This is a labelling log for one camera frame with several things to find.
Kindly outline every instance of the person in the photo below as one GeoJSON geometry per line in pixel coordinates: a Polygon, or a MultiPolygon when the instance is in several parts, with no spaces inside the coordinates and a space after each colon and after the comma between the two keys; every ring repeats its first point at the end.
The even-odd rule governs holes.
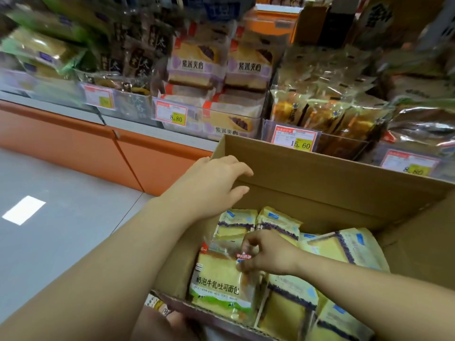
{"type": "MultiPolygon", "coordinates": [[[[192,341],[184,317],[166,319],[144,307],[166,257],[195,221],[232,207],[252,176],[232,156],[202,158],[160,197],[55,279],[0,326],[8,341],[192,341]]],[[[259,253],[239,270],[264,270],[308,281],[388,340],[455,340],[455,293],[415,279],[313,255],[278,233],[248,233],[242,247],[259,253]]]]}

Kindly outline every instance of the price tag holder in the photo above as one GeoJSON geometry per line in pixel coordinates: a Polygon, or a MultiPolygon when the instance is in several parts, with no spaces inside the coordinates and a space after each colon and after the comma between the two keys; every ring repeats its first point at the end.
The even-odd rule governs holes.
{"type": "Polygon", "coordinates": [[[115,109],[114,96],[110,89],[103,87],[84,85],[87,104],[99,106],[101,108],[115,109]]]}
{"type": "Polygon", "coordinates": [[[188,108],[160,100],[156,101],[155,119],[162,122],[172,123],[178,126],[187,125],[188,108]]]}
{"type": "Polygon", "coordinates": [[[429,176],[440,162],[431,157],[389,149],[382,160],[381,167],[412,175],[429,176]]]}
{"type": "Polygon", "coordinates": [[[316,144],[317,131],[275,126],[272,143],[312,152],[316,144]]]}

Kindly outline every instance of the left arm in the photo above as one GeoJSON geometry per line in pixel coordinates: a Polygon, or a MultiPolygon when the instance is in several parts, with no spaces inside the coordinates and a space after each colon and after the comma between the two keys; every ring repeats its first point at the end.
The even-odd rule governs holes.
{"type": "Polygon", "coordinates": [[[128,340],[158,271],[184,231],[248,192],[245,186],[232,189],[240,175],[253,172],[232,156],[198,160],[9,317],[0,326],[0,340],[128,340]]]}

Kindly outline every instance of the gray tile floor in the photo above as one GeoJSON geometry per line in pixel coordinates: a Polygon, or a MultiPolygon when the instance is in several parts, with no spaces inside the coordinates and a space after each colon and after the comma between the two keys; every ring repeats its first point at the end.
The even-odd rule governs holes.
{"type": "Polygon", "coordinates": [[[0,323],[151,198],[0,148],[0,216],[26,196],[45,204],[21,225],[0,218],[0,323]]]}

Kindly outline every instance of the right hand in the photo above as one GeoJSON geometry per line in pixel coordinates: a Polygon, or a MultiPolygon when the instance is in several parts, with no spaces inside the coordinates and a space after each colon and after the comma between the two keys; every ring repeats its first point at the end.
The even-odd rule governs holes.
{"type": "Polygon", "coordinates": [[[261,229],[247,233],[242,243],[242,251],[251,253],[251,248],[259,246],[259,253],[237,265],[240,271],[263,270],[276,275],[294,275],[297,263],[304,251],[289,243],[274,230],[261,229]]]}

